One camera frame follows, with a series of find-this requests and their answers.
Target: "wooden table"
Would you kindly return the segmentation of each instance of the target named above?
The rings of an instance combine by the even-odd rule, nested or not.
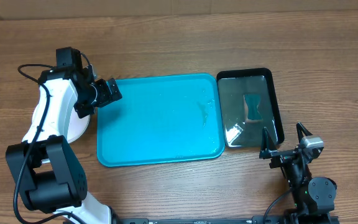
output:
[[[55,65],[55,49],[66,46],[86,53],[105,79],[271,69],[286,137],[280,149],[297,143],[297,121],[322,136],[326,147],[310,169],[338,184],[333,215],[358,223],[358,11],[0,21],[0,223],[17,222],[5,150],[21,141],[39,100],[37,85],[16,68]],[[26,71],[38,77],[41,69]],[[71,146],[89,191],[121,217],[251,217],[287,188],[258,149],[226,149],[210,161],[103,167],[96,116]],[[20,205],[30,221],[45,216]]]

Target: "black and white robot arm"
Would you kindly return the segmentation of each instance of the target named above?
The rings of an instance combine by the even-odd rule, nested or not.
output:
[[[31,127],[20,144],[8,147],[6,160],[15,183],[25,163],[19,193],[27,209],[66,212],[64,216],[73,223],[112,223],[112,210],[88,192],[85,172],[67,143],[67,134],[73,109],[83,118],[94,114],[96,107],[106,106],[122,96],[113,78],[107,82],[94,80],[93,66],[82,67],[78,50],[67,47],[57,49],[56,54],[57,66],[43,71],[38,79],[39,85],[44,86],[40,86],[40,100]],[[35,139],[48,100],[42,130]],[[32,141],[35,142],[31,155],[25,161]],[[51,163],[51,171],[34,171],[46,162]]]

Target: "blue tray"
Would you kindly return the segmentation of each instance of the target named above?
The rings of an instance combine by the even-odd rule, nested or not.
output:
[[[224,150],[216,80],[208,74],[117,80],[98,109],[97,155],[108,167],[213,159]]]

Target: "blue rectangular tray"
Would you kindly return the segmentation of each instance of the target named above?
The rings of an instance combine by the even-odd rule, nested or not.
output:
[[[98,109],[97,155],[108,167],[213,159],[224,150],[216,80],[117,80],[122,99]]]

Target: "black container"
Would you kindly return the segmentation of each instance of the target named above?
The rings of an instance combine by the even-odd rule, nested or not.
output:
[[[269,69],[223,71],[216,79],[228,147],[260,147],[263,127],[267,127],[275,144],[284,141]]]

